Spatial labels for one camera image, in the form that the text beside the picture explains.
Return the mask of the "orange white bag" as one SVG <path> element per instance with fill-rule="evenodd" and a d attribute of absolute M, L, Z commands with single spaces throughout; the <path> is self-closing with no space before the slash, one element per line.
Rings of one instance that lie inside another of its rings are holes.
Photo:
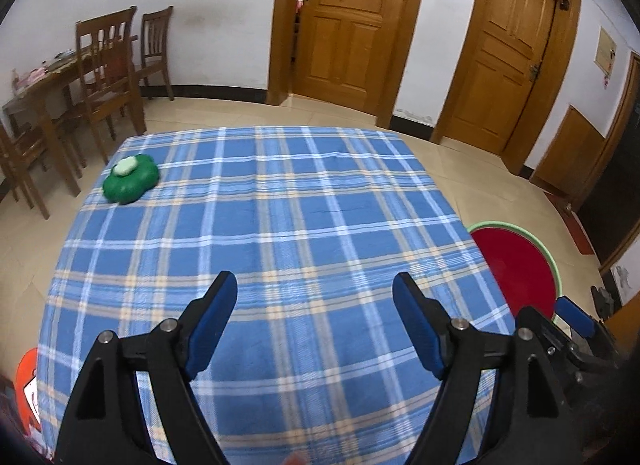
<path fill-rule="evenodd" d="M 26 435 L 41 433 L 38 385 L 37 385 L 37 349 L 27 350 L 17 364 L 14 375 L 14 388 L 18 416 Z"/>

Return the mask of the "blue plaid tablecloth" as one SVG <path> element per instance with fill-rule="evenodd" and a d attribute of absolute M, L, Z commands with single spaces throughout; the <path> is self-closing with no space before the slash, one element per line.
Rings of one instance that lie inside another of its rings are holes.
<path fill-rule="evenodd" d="M 396 135 L 195 129 L 118 150 L 137 154 L 158 185 L 129 205 L 94 187 L 55 266 L 37 359 L 47 445 L 101 332 L 149 332 L 224 270 L 238 301 L 192 388 L 235 464 L 405 460 L 439 384 L 393 304 L 398 273 L 477 329 L 514 329 L 468 230 Z"/>

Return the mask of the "low wooden cabinet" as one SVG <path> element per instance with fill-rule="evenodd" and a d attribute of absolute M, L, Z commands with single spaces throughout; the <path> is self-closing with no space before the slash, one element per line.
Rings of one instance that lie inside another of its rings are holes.
<path fill-rule="evenodd" d="M 605 136 L 570 106 L 532 181 L 564 199 L 575 199 L 585 187 L 605 146 Z"/>

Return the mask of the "green clover-shaped container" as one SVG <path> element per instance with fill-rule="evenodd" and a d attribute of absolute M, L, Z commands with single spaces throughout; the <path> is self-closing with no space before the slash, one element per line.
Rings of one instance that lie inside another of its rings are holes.
<path fill-rule="evenodd" d="M 104 179 L 102 191 L 107 202 L 120 205 L 136 202 L 160 181 L 160 169 L 152 156 L 126 156 L 115 164 Z"/>

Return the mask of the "wooden chair at left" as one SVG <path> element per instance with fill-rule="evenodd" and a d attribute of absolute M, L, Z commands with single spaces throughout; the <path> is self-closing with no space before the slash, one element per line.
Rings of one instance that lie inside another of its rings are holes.
<path fill-rule="evenodd" d="M 39 163 L 47 152 L 47 142 L 39 127 L 27 128 L 12 137 L 1 125 L 1 169 L 6 173 L 14 200 L 21 191 L 30 208 L 38 207 L 44 219 L 50 217 L 35 182 L 29 173 L 32 164 Z"/>

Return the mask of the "wooden door right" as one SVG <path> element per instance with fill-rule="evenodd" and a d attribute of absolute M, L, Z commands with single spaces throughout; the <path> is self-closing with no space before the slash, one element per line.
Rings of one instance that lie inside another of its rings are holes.
<path fill-rule="evenodd" d="M 564 81 L 581 3 L 474 0 L 432 141 L 461 141 L 521 173 Z"/>

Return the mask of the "wooden door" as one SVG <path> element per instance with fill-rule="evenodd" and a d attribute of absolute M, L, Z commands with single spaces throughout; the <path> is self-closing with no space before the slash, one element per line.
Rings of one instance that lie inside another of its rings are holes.
<path fill-rule="evenodd" d="M 274 0 L 266 101 L 335 103 L 390 126 L 421 0 Z"/>
<path fill-rule="evenodd" d="M 581 3 L 474 0 L 432 141 L 461 141 L 521 173 L 564 81 Z"/>

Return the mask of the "wooden dining table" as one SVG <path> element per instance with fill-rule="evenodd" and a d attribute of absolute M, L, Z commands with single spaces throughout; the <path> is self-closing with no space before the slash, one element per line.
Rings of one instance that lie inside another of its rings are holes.
<path fill-rule="evenodd" d="M 86 161 L 81 152 L 73 147 L 72 139 L 61 136 L 66 118 L 86 122 L 81 116 L 82 101 L 75 104 L 70 96 L 70 84 L 74 81 L 79 81 L 76 50 L 60 68 L 47 72 L 21 95 L 6 103 L 3 110 L 8 118 L 14 118 L 15 113 L 25 110 L 31 110 L 36 114 L 55 169 L 70 190 L 70 194 L 78 196 L 80 189 L 77 180 L 81 177 L 80 170 L 86 166 Z M 47 109 L 47 98 L 55 90 L 63 92 L 67 106 L 67 110 L 59 118 L 52 118 Z"/>

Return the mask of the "wooden chair near table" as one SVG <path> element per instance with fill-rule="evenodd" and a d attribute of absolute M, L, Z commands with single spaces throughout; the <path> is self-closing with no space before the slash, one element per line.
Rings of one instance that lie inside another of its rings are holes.
<path fill-rule="evenodd" d="M 76 61 L 81 92 L 81 116 L 87 121 L 104 164 L 110 158 L 99 125 L 127 108 L 134 131 L 146 132 L 139 81 L 132 58 L 131 25 L 136 6 L 104 14 L 75 25 Z"/>

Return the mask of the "wooden door centre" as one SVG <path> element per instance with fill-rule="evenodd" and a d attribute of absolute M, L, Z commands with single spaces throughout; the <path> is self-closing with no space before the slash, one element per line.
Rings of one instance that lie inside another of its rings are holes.
<path fill-rule="evenodd" d="M 335 103 L 390 126 L 421 0 L 274 0 L 266 101 Z"/>

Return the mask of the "framed wall notice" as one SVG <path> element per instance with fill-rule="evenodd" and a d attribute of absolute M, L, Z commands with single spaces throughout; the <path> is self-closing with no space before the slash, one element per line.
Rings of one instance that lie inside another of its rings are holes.
<path fill-rule="evenodd" d="M 616 49 L 617 46 L 612 36 L 608 34 L 605 29 L 600 28 L 594 63 L 597 64 L 597 67 L 603 72 L 606 80 L 611 77 L 613 72 Z"/>

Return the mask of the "wooden chair by wall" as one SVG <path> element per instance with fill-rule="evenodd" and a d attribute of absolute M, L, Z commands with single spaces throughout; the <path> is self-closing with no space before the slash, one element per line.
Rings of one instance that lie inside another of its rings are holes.
<path fill-rule="evenodd" d="M 174 6 L 144 14 L 140 31 L 140 68 L 137 77 L 145 89 L 151 75 L 160 73 L 170 101 L 175 99 L 168 70 L 168 29 Z"/>

